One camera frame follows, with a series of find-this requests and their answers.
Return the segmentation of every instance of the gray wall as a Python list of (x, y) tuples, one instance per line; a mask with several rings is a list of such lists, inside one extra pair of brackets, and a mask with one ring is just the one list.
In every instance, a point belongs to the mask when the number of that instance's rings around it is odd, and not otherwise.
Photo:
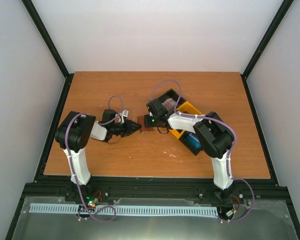
[(300, 221), (300, 0), (248, 78), (281, 186), (287, 186)]
[(21, 0), (0, 0), (0, 240), (32, 182), (64, 78)]
[(241, 72), (281, 2), (33, 0), (71, 72)]

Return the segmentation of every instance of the brown tabletop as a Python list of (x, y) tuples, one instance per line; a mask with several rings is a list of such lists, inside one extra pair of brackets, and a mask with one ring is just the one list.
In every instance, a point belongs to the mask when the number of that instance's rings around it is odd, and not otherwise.
[[(65, 102), (61, 120), (70, 111), (89, 113), (101, 120), (108, 99), (120, 95), (128, 118), (147, 114), (146, 103), (158, 83), (165, 79), (180, 82), (183, 97), (203, 114), (214, 111), (229, 124), (238, 137), (231, 156), (232, 174), (237, 178), (269, 179), (270, 174), (239, 72), (76, 72)], [(155, 94), (170, 88), (163, 84)], [(119, 110), (113, 99), (111, 108)], [(139, 131), (109, 145), (90, 139), (86, 146), (88, 169), (93, 176), (213, 178), (211, 159), (202, 151), (193, 155), (171, 133)], [(66, 155), (53, 142), (45, 175), (70, 175)]]

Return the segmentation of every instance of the black metal frame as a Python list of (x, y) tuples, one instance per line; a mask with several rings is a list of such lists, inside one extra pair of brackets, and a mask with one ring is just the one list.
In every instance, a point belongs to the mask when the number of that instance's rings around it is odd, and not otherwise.
[[(271, 161), (266, 141), (263, 135), (262, 128), (257, 116), (257, 112), (249, 91), (247, 79), (253, 67), (256, 65), (262, 52), (269, 43), (271, 37), (284, 18), (289, 7), (294, 0), (284, 0), (272, 20), (268, 30), (264, 34), (259, 46), (248, 63), (244, 73), (241, 75), (242, 84), (244, 86), (248, 102), (252, 111), (254, 122), (260, 138), (261, 146), (265, 155), (271, 179), (250, 179), (248, 182), (253, 188), (257, 198), (263, 200), (285, 200), (292, 218), (296, 233), (300, 239), (300, 224), (291, 201), (289, 191), (286, 187), (280, 187), (278, 179)], [(68, 92), (72, 83), (74, 74), (69, 74), (64, 65), (58, 51), (50, 38), (38, 12), (35, 9), (31, 0), (22, 0), (28, 10), (34, 24), (38, 28), (43, 40), (47, 44), (51, 54), (53, 55), (57, 65), (65, 77), (64, 86), (61, 96), (55, 110), (52, 124), (50, 126), (48, 136), (44, 145), (44, 149), (39, 160), (39, 165), (35, 173), (34, 182), (27, 183), (24, 186), (19, 204), (16, 208), (15, 215), (11, 222), (6, 240), (12, 239), (14, 229), (16, 227), (24, 199), (26, 196), (60, 196), (65, 197), (68, 201), (80, 202), (78, 190), (70, 181), (70, 176), (54, 176), (44, 175), (44, 170), (48, 160), (48, 156), (54, 141), (54, 133), (58, 127), (61, 114), (68, 96)], [(164, 199), (186, 199), (201, 204), (212, 204), (213, 206), (224, 207), (229, 206), (229, 203), (218, 203), (208, 197), (200, 197), (200, 193), (208, 192), (213, 186), (212, 179), (201, 178), (150, 178), (150, 177), (91, 177), (89, 184), (82, 187), (83, 192), (89, 191), (90, 188), (97, 188), (103, 192), (102, 199), (109, 204), (113, 200), (120, 198), (164, 198)], [(240, 190), (246, 198), (251, 197), (249, 188), (241, 182), (236, 182), (235, 186)]]

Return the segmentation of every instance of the red-brown object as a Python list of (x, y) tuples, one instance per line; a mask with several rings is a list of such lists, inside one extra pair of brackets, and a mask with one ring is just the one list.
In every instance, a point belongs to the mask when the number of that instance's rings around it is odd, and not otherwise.
[(138, 124), (141, 125), (141, 128), (139, 129), (140, 133), (146, 134), (148, 132), (154, 131), (153, 127), (146, 127), (145, 116), (138, 116), (136, 119), (137, 119)]

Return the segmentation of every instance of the black beam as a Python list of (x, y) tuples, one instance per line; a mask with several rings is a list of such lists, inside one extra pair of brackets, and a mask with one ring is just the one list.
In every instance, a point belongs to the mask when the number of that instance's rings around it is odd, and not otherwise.
[(249, 105), (250, 105), (250, 109), (251, 109), (251, 112), (252, 112), (252, 116), (253, 116), (253, 119), (254, 119), (256, 130), (257, 130), (258, 135), (259, 135), (259, 139), (260, 139), (261, 146), (262, 146), (262, 149), (263, 149), (264, 157), (265, 157), (266, 163), (268, 165), (270, 176), (274, 180), (275, 184), (278, 185), (279, 183), (278, 183), (278, 179), (277, 179), (277, 176), (276, 176), (275, 168), (274, 168), (274, 165), (272, 163), (272, 160), (271, 160), (271, 157), (270, 157), (270, 154), (269, 154), (266, 139), (265, 139), (264, 133), (263, 133), (261, 125), (260, 125), (258, 114), (257, 114), (256, 108), (255, 108), (254, 101), (251, 97), (251, 93), (250, 93), (250, 90), (249, 90), (247, 80), (244, 79), (243, 75), (241, 75), (241, 78), (242, 78), (245, 94), (248, 98), (248, 102), (249, 102)]
[(66, 99), (68, 96), (68, 92), (72, 83), (72, 79), (74, 77), (74, 74), (70, 74), (68, 77), (65, 78), (65, 82), (63, 85), (63, 89), (61, 92), (61, 96), (59, 98), (58, 104), (56, 106), (55, 112), (54, 112), (54, 116), (52, 119), (52, 123), (48, 132), (48, 136), (46, 138), (44, 147), (43, 147), (43, 151), (42, 151), (42, 155), (39, 161), (39, 165), (37, 167), (36, 173), (34, 175), (34, 180), (37, 181), (38, 178), (40, 176), (43, 175), (45, 167), (46, 167), (46, 162), (48, 160), (48, 156), (52, 147), (52, 143), (54, 142), (54, 137), (55, 137), (55, 132), (58, 128), (58, 124), (61, 118), (61, 114), (64, 110), (64, 106), (66, 103)]
[(258, 47), (256, 48), (251, 60), (249, 61), (248, 65), (246, 66), (246, 68), (242, 74), (243, 79), (245, 79), (245, 80), (248, 79), (250, 73), (252, 72), (253, 68), (255, 67), (256, 63), (258, 62), (261, 54), (265, 50), (270, 39), (274, 35), (275, 31), (277, 30), (278, 26), (280, 25), (282, 19), (286, 15), (288, 9), (290, 8), (290, 6), (293, 2), (294, 2), (294, 0), (283, 0), (279, 10), (276, 12), (272, 22), (270, 23), (267, 31), (265, 32), (261, 42), (259, 43)]
[(40, 32), (45, 44), (47, 45), (47, 47), (49, 48), (56, 64), (58, 65), (58, 67), (60, 68), (63, 76), (66, 78), (69, 76), (69, 72), (64, 64), (64, 62), (61, 59), (61, 56), (58, 53), (58, 50), (54, 44), (54, 42), (52, 41), (44, 23), (42, 22), (33, 2), (31, 0), (22, 0), (25, 8), (27, 9), (28, 13), (30, 14), (36, 28), (38, 29), (38, 31)]

